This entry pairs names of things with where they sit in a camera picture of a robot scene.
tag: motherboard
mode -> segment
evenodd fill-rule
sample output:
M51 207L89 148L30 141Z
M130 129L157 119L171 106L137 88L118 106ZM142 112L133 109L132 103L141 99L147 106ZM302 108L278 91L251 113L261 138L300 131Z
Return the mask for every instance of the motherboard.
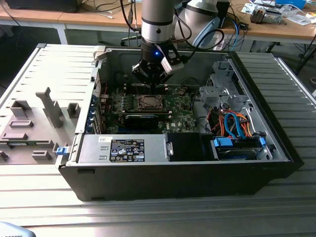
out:
M105 133L197 132L191 100L192 91L182 86L165 85L156 94L143 86L113 88L104 100Z

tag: black box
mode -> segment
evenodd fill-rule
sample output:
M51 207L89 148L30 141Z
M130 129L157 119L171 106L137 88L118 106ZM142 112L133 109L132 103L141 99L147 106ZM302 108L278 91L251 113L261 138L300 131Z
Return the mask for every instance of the black box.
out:
M217 1L217 4L216 4L217 10L218 10L217 16L220 19L218 28L220 28L220 29L223 28L229 5L230 5L229 0L218 0Z
M34 9L75 13L82 0L5 0L11 9Z

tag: power supply label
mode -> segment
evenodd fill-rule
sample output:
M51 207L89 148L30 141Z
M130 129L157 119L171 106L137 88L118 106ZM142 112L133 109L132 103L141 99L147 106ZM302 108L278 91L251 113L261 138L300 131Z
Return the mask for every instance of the power supply label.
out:
M143 139L112 140L110 162L144 162L145 143Z

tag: black computer case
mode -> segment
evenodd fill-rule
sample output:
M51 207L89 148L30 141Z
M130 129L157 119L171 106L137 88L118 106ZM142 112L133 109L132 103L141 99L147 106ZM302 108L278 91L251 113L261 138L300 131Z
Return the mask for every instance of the black computer case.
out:
M11 9L34 9L75 13L82 0L5 0Z

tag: wooden desk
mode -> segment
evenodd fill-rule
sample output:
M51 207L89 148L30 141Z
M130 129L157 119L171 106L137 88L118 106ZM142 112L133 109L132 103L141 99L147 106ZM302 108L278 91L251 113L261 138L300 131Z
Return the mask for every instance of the wooden desk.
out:
M102 3L108 3L113 2L113 0L96 0L96 5L102 4ZM110 4L106 6L102 6L99 8L99 10L104 9L111 9L114 7L120 6L119 1L116 4ZM88 10L95 11L93 3L89 2L84 5L84 7ZM125 6L125 14L128 15L130 9L130 5ZM137 11L137 23L138 27L141 27L142 24L142 5L141 3L136 4L136 11ZM76 14L73 13L63 13L60 17L58 22L64 23L64 24L82 24L82 25L95 25L95 26L111 26L111 27L124 27L127 28L122 10L121 8L117 8L115 10L112 10L113 14L109 14L104 12L105 15L110 15L113 17L113 19L110 19L108 17L102 16L96 12L89 12L81 8L79 12Z
M241 13L237 11L242 10L242 6L248 2L247 0L232 0L234 12L236 16L244 23L249 24L247 36L255 37L268 37L268 38L284 38L286 39L298 39L298 40L312 40L316 34L315 24L308 24L301 26L287 19L283 19L280 25L277 24L253 24L250 22L250 14ZM316 11L316 6L310 6L304 8L304 11ZM233 34L234 30L223 29L225 33Z
M102 3L110 3L113 0L96 0L96 5ZM316 34L315 24L301 26L287 19L283 20L280 25L275 24L252 24L250 22L250 15L241 13L247 0L232 0L233 9L235 14L241 21L249 24L249 30L246 35L247 40L261 40L261 41L277 41L277 42L294 42L294 43L309 43ZM120 7L113 10L113 14L104 13L113 16L113 19L107 18L95 12L89 12L81 8L78 13L63 13L52 11L37 11L37 10L12 10L4 2L5 9L19 22L22 26L35 26L35 27L50 27L58 31L59 38L62 44L67 44L65 29L77 30L95 30L95 31L118 31L127 32L128 28L124 21ZM114 8L119 6L110 4L100 7L100 10ZM88 2L85 8L94 10L93 3ZM141 25L141 3L136 4L138 26ZM316 11L316 6L309 6L304 9L305 11ZM10 16L0 6L0 25L16 25ZM223 29L227 37L234 33L233 27L227 23Z

